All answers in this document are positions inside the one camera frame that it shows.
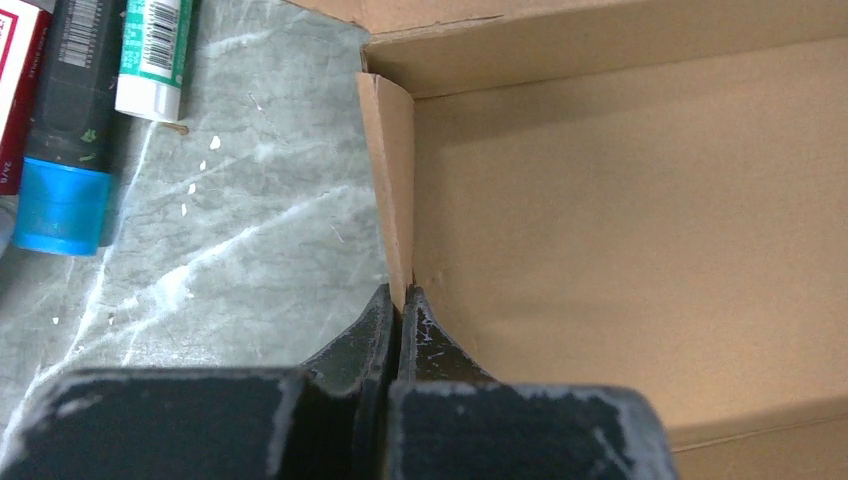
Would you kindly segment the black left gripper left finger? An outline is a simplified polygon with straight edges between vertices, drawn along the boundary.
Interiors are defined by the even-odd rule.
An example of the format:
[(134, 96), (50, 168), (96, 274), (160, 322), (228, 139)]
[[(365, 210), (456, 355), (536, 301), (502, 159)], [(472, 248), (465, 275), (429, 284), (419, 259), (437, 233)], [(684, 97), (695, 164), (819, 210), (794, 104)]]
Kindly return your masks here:
[(394, 305), (380, 286), (308, 360), (77, 370), (36, 403), (5, 479), (373, 479)]

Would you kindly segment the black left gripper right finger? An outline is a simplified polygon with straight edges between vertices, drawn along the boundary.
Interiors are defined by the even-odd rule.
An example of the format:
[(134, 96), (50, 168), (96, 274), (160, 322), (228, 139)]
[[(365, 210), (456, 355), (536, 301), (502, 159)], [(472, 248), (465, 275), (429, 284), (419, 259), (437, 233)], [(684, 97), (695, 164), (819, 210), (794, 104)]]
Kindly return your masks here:
[(638, 392), (496, 380), (408, 289), (388, 392), (391, 479), (673, 479), (665, 429)]

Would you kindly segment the brown cardboard box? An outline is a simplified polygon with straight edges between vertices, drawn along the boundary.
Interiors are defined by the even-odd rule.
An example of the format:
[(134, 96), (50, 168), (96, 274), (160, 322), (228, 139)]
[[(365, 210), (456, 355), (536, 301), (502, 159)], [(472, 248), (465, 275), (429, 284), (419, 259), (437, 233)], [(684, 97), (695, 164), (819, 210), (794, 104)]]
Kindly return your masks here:
[(508, 384), (641, 394), (681, 479), (847, 475), (843, 1), (309, 1), (391, 297)]

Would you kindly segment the blue capped glue stick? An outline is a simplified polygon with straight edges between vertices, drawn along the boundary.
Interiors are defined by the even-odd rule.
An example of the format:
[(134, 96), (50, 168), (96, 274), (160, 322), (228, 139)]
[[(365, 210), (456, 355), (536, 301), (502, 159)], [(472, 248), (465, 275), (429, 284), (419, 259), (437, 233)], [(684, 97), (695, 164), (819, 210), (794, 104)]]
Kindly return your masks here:
[(112, 185), (123, 1), (59, 1), (24, 148), (15, 246), (91, 256)]

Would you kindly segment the white green capped tube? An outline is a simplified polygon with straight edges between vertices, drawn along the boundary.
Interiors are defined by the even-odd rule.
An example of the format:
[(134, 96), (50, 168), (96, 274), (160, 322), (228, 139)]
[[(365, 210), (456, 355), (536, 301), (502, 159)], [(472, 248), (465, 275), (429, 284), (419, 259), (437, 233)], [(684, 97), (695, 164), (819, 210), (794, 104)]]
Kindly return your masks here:
[(115, 109), (137, 118), (179, 120), (193, 3), (129, 0)]

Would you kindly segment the small red white box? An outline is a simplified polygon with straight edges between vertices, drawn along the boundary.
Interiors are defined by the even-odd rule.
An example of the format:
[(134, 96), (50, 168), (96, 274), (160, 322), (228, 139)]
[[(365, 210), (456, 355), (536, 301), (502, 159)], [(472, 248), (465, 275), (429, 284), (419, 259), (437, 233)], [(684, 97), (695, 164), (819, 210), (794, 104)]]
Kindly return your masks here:
[(1, 194), (16, 195), (51, 14), (27, 1), (1, 2)]

